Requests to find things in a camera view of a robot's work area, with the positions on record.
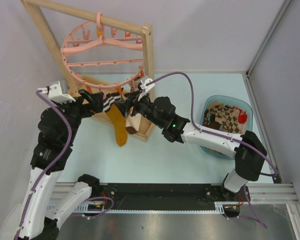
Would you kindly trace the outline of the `pink round clip hanger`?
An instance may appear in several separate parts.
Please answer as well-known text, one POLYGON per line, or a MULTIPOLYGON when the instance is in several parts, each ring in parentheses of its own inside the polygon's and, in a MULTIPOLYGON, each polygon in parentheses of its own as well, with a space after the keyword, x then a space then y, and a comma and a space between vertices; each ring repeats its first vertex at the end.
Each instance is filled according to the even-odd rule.
POLYGON ((128 85, 135 87, 137 78, 148 70, 147 41, 142 27, 115 19, 109 23, 100 11, 92 21, 75 27, 60 48, 65 69, 73 77, 77 89, 111 89, 128 85), (90 74, 127 69, 132 74, 116 83, 96 80, 90 74))

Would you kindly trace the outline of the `mustard yellow sock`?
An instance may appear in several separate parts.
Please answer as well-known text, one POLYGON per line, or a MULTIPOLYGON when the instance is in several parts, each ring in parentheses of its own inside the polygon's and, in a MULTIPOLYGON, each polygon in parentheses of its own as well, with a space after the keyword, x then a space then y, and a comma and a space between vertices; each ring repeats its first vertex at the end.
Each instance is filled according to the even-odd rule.
POLYGON ((111 105, 106 112, 107 117, 111 121, 114 127, 115 141, 119 147, 126 144, 128 139, 128 133, 126 130, 126 118, 123 117, 120 110, 114 104, 111 105))

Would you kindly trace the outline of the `mustard striped cuff sock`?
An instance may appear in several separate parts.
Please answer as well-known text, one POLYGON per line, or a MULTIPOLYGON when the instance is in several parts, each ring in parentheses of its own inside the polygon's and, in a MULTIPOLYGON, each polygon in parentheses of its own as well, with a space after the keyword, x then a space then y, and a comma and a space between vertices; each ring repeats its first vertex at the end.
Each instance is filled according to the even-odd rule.
POLYGON ((118 92, 108 93, 103 100, 103 112, 108 112, 111 108, 111 105, 116 101, 120 101, 121 99, 122 95, 118 92))

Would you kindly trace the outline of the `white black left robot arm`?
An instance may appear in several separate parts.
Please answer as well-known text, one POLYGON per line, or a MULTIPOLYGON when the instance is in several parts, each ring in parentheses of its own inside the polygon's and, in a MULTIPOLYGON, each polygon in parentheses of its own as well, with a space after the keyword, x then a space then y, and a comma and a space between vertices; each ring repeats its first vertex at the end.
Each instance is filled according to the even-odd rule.
POLYGON ((61 201, 48 210, 53 189, 65 169, 72 146, 84 118, 103 111, 103 93, 79 90, 72 97, 62 90, 38 89, 36 95, 48 104, 38 123, 38 142, 30 161, 30 179, 22 203, 16 240, 55 240, 74 210, 85 201, 108 201, 100 180, 81 175, 61 201))

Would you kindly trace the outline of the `aluminium frame profile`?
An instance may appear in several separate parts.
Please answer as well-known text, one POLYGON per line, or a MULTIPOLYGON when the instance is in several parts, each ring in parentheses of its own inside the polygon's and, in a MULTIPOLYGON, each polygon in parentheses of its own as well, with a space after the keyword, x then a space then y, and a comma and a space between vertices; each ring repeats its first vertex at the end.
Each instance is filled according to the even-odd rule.
POLYGON ((245 83, 269 157, 298 198, 287 208, 300 240, 300 0, 283 2, 245 83))

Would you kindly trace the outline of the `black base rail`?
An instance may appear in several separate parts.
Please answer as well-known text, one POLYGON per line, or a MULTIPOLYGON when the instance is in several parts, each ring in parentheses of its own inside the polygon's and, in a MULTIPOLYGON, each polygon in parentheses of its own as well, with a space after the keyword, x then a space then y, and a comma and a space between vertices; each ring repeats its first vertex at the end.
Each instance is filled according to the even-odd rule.
POLYGON ((201 183, 108 183, 99 185, 92 196, 109 197, 119 209, 199 210, 226 200, 220 188, 201 183))

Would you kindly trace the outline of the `wooden hanger rack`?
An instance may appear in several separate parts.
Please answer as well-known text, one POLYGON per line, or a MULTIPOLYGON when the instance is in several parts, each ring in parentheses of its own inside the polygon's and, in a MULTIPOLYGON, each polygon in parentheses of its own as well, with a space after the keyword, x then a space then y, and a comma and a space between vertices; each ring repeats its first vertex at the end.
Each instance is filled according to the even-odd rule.
POLYGON ((137 25, 51 0, 24 0, 28 15, 39 31, 61 74, 69 84, 67 92, 79 90, 126 94, 137 89, 137 81, 154 76, 154 45, 151 24, 137 25), (42 9, 81 19, 58 43, 42 9), (107 82, 94 73, 105 68, 127 68, 130 76, 107 82))

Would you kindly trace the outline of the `pile of socks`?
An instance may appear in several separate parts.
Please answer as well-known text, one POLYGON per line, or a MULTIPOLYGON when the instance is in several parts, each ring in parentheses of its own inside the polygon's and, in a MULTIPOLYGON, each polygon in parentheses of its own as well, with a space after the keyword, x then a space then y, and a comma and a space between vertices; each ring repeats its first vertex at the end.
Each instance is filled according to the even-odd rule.
POLYGON ((236 105, 215 100, 203 113, 203 126, 225 133, 243 135, 249 128, 252 114, 236 105))

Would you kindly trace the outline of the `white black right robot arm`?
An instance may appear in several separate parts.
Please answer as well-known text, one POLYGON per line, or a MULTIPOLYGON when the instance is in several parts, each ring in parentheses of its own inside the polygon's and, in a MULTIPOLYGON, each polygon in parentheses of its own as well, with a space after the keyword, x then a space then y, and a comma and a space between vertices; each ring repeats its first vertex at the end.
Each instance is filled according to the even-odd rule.
POLYGON ((243 185, 256 182, 262 174, 267 152, 252 131, 229 133, 192 123, 176 114, 176 107, 167 96, 150 100, 147 94, 136 91, 114 104, 124 117, 140 114, 149 120, 171 143, 203 146, 232 158, 234 169, 226 175, 220 188, 221 196, 227 201, 232 201, 243 185))

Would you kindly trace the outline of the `blue plastic sock bin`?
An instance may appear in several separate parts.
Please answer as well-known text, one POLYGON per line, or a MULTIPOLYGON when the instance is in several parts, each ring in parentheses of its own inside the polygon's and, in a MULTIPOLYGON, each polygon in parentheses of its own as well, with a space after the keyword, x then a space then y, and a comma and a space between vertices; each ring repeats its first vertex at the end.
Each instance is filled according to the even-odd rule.
POLYGON ((224 95, 213 95, 207 99, 207 101, 205 102, 203 112, 201 115, 201 120, 200 120, 200 124, 202 126, 203 126, 203 120, 204 120, 204 112, 207 109, 207 107, 214 101, 219 101, 225 105, 238 106, 239 108, 241 108, 243 110, 247 110, 248 113, 252 114, 252 120, 250 120, 248 123, 247 131, 251 131, 253 129, 253 110, 250 107, 250 105, 243 100, 240 100, 240 99, 237 99, 234 97, 224 96, 224 95))

